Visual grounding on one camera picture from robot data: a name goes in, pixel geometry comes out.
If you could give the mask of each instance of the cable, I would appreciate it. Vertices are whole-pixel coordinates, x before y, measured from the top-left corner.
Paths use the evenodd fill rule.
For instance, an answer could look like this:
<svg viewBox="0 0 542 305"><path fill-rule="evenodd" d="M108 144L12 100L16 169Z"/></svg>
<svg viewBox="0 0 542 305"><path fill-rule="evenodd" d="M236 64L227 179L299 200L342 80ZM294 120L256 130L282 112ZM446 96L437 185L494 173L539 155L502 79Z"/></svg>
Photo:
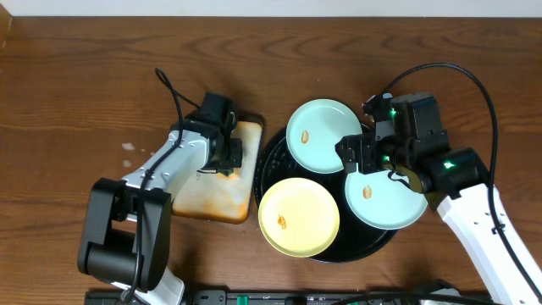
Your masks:
<svg viewBox="0 0 542 305"><path fill-rule="evenodd" d="M497 125L497 115L495 114L495 108L493 107L493 103L491 102L491 98L489 97L489 93L487 90L485 90L484 85L482 85L482 82L480 82L479 79L476 78L470 71L456 65L456 64L450 64L450 63L432 63L432 64L422 64L418 67L414 67L412 69L409 69L403 73L401 73L399 76L397 76L381 93L380 96L383 96L388 90L399 80L401 80L403 77L417 72L422 69L428 69L428 68L451 68L455 69L457 71L462 72L464 75L468 76L474 84L479 88L479 90L484 95L485 101L488 104L489 108L489 114L491 115L491 124L493 128L493 143L491 145L491 161L489 163L489 181L488 181L488 200L489 200L489 211L491 213L491 218L493 219L493 223L495 224L495 229L497 233L499 234L499 237L502 240L503 245L505 246L505 249L508 251L508 254L510 255L510 258L514 262L514 264L517 267L517 270L521 273L525 281L527 282L528 286L533 291L534 295L539 299L539 302L542 303L542 294L540 293L540 290L538 287L534 284L531 277L528 275L527 270L522 266L521 262L519 261L519 258L517 258L516 253L512 249L512 246L510 245L510 242L505 236L505 232L502 229L503 225L499 221L499 217L497 216L497 212L495 209L495 200L494 200L494 194L493 194L493 188L495 187L495 166L497 163L497 141L499 138L499 131L498 131L498 125Z"/></svg>
<svg viewBox="0 0 542 305"><path fill-rule="evenodd" d="M477 300L468 297L456 297L440 294L423 294L423 293L410 293L410 292L395 292L395 293L374 293L357 297L349 297L338 302L334 302L331 305L349 305L355 302L366 302L373 300L409 300L409 301L436 301L436 302L450 302L454 304L465 305L488 305L494 304L491 301Z"/></svg>
<svg viewBox="0 0 542 305"><path fill-rule="evenodd" d="M158 158L158 160L156 160L154 164L152 164L151 167L145 171L145 175L143 176L143 180L141 181L141 186L139 188L139 198L137 199L134 278L132 280L132 285L130 286L130 289L123 291L123 293L120 295L120 301L123 303L129 303L134 298L134 295L136 293L136 288L139 285L139 279L141 276L141 263L143 260L143 257L141 255L141 244L142 244L141 236L143 234L142 222L143 222L143 208L144 208L143 203L145 202L145 198L144 198L145 189L147 188L147 184L149 180L152 180L154 178L152 174L154 174L154 171L156 170L156 168L160 165L160 163L162 163L162 161L164 161L169 156L169 154L171 154L175 150L175 148L177 148L180 145L180 140L183 137L183 129L184 129L183 114L182 114L182 111L180 110L180 103L177 97L180 97L183 100L187 101L189 104L197 108L200 108L199 105L193 103L191 100L189 100L188 98L178 93L173 88L173 85L171 85L171 82L169 81L168 76L166 76L166 74L161 69L156 68L154 70L154 73L156 73L156 76L158 77L158 79L162 81L162 83L166 87L168 87L168 89L171 91L171 95L173 96L173 99L175 100L175 107L177 108L177 115L179 117L179 136L175 140L174 144L166 151L166 153L160 156L160 158Z"/></svg>

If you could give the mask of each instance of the white spot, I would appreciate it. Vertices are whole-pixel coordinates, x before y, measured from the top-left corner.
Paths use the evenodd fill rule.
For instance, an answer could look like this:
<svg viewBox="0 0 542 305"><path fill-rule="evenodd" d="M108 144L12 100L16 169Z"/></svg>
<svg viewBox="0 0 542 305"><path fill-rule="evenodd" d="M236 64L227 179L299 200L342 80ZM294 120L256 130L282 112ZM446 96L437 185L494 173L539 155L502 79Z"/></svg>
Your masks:
<svg viewBox="0 0 542 305"><path fill-rule="evenodd" d="M134 144L128 142L128 143L122 143L122 148L125 150L135 150Z"/></svg>

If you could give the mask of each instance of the white plate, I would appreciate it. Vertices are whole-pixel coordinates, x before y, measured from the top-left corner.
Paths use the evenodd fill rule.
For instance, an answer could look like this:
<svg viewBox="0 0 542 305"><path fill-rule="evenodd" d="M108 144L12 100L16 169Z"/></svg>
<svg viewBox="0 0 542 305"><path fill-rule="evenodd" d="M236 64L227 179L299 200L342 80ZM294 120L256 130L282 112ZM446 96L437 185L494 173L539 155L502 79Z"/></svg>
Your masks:
<svg viewBox="0 0 542 305"><path fill-rule="evenodd" d="M397 230L412 224L427 207L423 194L388 178L389 170L346 177L346 200L352 212L364 223L383 230ZM404 179L394 175L394 179Z"/></svg>
<svg viewBox="0 0 542 305"><path fill-rule="evenodd" d="M318 174L331 174L343 169L335 144L343 136L361 133L357 116L346 105L318 99L303 104L291 116L286 142L302 167Z"/></svg>

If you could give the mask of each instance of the plate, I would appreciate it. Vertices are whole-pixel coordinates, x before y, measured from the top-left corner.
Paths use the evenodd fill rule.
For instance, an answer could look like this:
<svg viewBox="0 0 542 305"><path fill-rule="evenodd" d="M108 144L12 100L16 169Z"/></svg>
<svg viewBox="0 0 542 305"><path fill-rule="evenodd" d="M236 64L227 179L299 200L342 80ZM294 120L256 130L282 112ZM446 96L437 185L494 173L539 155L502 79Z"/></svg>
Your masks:
<svg viewBox="0 0 542 305"><path fill-rule="evenodd" d="M286 141L291 155L302 167L331 174L343 169L335 144L343 136L361 133L357 116L346 105L317 99L303 104L291 116Z"/></svg>
<svg viewBox="0 0 542 305"><path fill-rule="evenodd" d="M297 258L311 257L329 247L340 222L331 194L303 178L289 178L271 186L260 202L258 220L275 249Z"/></svg>
<svg viewBox="0 0 542 305"><path fill-rule="evenodd" d="M351 173L346 177L345 193L352 212L363 222L383 230L397 230L418 220L428 204L423 194L390 180L389 172Z"/></svg>
<svg viewBox="0 0 542 305"><path fill-rule="evenodd" d="M329 191L337 203L340 223L337 237L320 254L310 259L325 263L345 263L365 258L381 249L395 235L395 230L376 229L362 222L350 209L345 198L344 172L322 175L304 169L291 156L286 145L286 129L277 133L262 150L254 175L254 196L259 206L263 195L277 182L301 177L316 181Z"/></svg>

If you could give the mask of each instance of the wood grain surface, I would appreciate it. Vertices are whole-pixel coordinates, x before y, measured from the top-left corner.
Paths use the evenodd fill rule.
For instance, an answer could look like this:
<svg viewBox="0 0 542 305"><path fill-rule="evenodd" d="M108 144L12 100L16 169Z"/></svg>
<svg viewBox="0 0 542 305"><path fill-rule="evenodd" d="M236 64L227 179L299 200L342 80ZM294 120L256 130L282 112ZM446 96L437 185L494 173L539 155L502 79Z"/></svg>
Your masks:
<svg viewBox="0 0 542 305"><path fill-rule="evenodd" d="M155 67L197 102L212 91L261 114L267 142L317 97L342 101L363 119L362 102L405 69L435 61L464 65L493 97L496 185L542 262L540 19L17 18L0 58L0 302L81 304L85 291L109 288L76 268L86 204L98 178L120 179L143 164L175 122ZM477 88L434 69L392 93L427 91L452 144L488 162L489 113ZM126 142L135 150L124 150ZM484 290L431 211L371 257L343 264L275 251L254 202L241 225L177 217L169 267L192 287L231 290L366 291L438 278Z"/></svg>

